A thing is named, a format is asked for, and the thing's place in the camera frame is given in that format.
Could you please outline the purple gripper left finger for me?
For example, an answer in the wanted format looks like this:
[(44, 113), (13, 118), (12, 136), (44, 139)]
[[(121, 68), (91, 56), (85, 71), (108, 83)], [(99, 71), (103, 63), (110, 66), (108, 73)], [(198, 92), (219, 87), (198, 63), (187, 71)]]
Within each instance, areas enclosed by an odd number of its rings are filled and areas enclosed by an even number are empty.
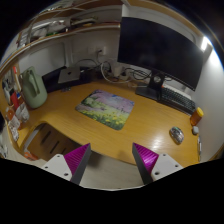
[(91, 144), (83, 145), (66, 155), (56, 154), (42, 169), (79, 185), (91, 155)]

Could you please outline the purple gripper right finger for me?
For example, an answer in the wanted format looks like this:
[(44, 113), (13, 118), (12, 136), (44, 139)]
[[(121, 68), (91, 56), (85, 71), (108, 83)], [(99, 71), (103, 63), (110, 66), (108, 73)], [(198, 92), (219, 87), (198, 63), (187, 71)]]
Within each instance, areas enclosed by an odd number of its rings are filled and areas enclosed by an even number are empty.
[(137, 143), (132, 145), (132, 154), (145, 185), (182, 169), (168, 154), (157, 154)]

